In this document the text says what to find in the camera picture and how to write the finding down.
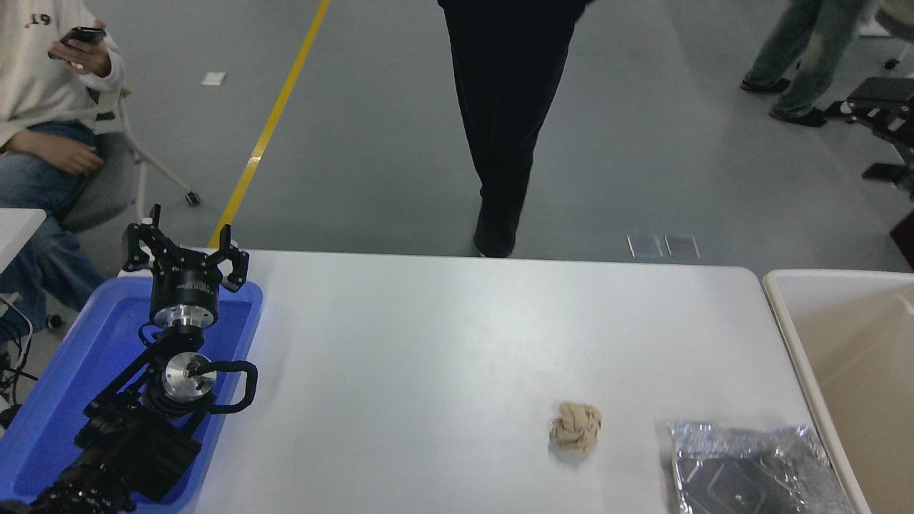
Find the seated person's right hand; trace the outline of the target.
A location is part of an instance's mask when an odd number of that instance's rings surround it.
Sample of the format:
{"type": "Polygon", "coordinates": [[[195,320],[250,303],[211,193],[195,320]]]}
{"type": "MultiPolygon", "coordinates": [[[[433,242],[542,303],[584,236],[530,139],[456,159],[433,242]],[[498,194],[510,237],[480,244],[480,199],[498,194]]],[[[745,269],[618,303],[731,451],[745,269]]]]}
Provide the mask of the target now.
{"type": "Polygon", "coordinates": [[[95,146],[66,140],[60,149],[59,169],[71,175],[95,172],[104,165],[95,146]]]}

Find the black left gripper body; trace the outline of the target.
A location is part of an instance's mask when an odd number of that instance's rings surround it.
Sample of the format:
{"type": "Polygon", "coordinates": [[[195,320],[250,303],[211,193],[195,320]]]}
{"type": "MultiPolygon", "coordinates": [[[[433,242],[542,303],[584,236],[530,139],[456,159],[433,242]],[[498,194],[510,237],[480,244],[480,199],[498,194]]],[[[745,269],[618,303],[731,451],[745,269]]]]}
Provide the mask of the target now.
{"type": "Polygon", "coordinates": [[[193,250],[152,250],[151,254],[149,318],[187,312],[195,318],[219,317],[221,272],[214,255],[193,250]]]}

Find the seated person's left hand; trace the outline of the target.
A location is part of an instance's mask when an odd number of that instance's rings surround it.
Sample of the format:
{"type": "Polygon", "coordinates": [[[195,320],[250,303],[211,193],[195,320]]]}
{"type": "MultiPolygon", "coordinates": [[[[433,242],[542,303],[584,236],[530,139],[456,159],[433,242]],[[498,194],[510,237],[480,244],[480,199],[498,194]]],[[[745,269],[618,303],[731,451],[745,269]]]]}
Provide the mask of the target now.
{"type": "Polygon", "coordinates": [[[69,55],[65,56],[69,68],[79,75],[95,75],[99,78],[109,77],[114,71],[111,56],[102,39],[97,44],[82,42],[76,39],[68,41],[69,55]]]}

